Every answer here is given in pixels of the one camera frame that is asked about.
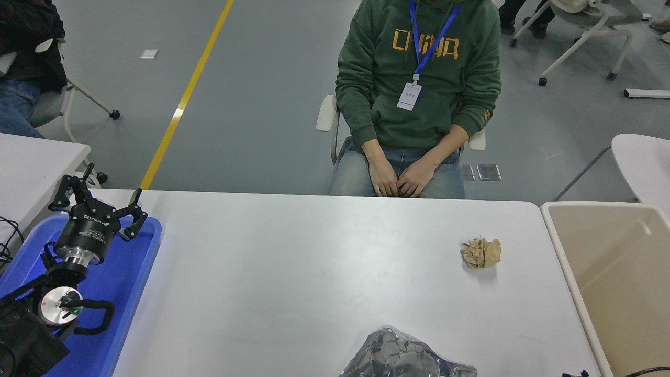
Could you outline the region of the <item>person's right hand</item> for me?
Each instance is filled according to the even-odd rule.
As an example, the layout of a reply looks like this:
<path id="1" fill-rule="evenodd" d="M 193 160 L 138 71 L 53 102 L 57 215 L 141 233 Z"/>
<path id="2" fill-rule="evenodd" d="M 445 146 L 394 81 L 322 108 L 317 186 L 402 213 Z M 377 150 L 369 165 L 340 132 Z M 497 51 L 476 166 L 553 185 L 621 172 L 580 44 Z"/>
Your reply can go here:
<path id="1" fill-rule="evenodd" d="M 368 159 L 368 169 L 373 191 L 378 197 L 399 197 L 397 176 L 384 156 Z"/>

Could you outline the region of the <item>person's left hand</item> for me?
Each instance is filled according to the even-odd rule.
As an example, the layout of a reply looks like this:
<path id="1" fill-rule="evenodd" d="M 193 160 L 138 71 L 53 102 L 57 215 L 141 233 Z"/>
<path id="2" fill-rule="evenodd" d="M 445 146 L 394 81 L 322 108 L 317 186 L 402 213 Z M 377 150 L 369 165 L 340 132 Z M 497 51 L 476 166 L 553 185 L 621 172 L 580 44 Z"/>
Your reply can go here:
<path id="1" fill-rule="evenodd" d="M 400 197 L 418 197 L 433 179 L 440 162 L 421 158 L 412 163 L 400 174 L 397 188 Z"/>

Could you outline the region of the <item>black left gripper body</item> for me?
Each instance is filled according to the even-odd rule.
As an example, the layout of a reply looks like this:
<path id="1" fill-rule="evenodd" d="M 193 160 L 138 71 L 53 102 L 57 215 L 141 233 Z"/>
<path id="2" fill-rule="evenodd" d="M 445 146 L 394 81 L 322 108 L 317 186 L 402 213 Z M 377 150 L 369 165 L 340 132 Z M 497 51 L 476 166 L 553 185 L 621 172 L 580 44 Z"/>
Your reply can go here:
<path id="1" fill-rule="evenodd" d="M 107 218 L 115 212 L 107 203 L 94 201 L 93 208 L 80 203 L 72 206 L 69 219 L 54 245 L 54 252 L 64 258 L 69 250 L 91 251 L 97 258 L 104 258 L 115 234 L 120 230 L 120 220 Z"/>

